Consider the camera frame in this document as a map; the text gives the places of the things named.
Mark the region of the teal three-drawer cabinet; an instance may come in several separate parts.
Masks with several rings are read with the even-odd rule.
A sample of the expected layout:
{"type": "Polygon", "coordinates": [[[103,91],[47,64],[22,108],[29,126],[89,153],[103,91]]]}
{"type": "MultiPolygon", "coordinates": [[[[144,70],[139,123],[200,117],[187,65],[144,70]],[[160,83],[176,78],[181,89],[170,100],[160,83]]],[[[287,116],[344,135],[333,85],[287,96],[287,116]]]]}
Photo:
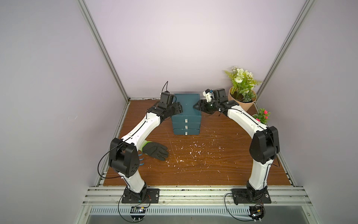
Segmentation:
{"type": "Polygon", "coordinates": [[[183,112],[171,117],[175,135],[199,135],[201,112],[193,108],[200,100],[199,94],[175,94],[183,112]]]}

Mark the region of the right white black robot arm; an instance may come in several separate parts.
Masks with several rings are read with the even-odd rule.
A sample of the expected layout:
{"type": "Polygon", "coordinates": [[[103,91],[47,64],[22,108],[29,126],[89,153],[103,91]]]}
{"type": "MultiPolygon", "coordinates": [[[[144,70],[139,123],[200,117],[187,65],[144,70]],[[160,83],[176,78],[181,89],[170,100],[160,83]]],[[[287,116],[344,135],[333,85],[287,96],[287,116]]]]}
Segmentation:
{"type": "Polygon", "coordinates": [[[203,92],[205,99],[193,108],[207,114],[219,112],[235,121],[251,137],[249,153],[253,158],[251,176],[247,183],[248,200],[259,200],[267,190],[269,170],[280,151],[278,130],[267,126],[249,115],[236,101],[228,100],[224,89],[203,92]]]}

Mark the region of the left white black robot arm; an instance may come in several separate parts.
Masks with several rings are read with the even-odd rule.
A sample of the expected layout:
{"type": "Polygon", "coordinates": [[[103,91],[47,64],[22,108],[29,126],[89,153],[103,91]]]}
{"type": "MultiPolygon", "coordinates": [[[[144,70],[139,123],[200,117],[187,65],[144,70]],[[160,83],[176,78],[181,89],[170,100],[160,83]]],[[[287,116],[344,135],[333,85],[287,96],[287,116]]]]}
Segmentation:
{"type": "Polygon", "coordinates": [[[144,118],[127,135],[111,141],[108,164],[126,182],[125,196],[130,200],[142,202],[147,195],[147,185],[139,173],[138,151],[165,161],[169,155],[168,148],[146,138],[163,121],[182,112],[176,96],[168,91],[162,92],[160,101],[146,110],[144,118]]]}

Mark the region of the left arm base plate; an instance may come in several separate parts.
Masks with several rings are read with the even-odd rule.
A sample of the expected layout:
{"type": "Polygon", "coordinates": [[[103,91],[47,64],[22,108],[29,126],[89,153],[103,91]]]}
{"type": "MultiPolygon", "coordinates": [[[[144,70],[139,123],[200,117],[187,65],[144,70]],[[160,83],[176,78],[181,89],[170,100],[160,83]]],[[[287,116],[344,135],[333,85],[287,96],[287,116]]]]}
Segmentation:
{"type": "Polygon", "coordinates": [[[135,193],[125,188],[121,203],[158,203],[160,189],[144,188],[140,193],[135,193]]]}

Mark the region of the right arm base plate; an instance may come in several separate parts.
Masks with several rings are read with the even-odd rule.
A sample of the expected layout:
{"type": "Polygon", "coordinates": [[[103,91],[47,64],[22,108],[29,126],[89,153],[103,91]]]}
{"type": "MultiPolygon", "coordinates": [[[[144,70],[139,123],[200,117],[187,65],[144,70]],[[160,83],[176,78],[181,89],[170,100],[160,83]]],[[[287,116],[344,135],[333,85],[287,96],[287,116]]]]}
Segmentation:
{"type": "Polygon", "coordinates": [[[272,203],[267,187],[261,190],[254,189],[231,189],[234,203],[238,204],[259,204],[272,203]]]}

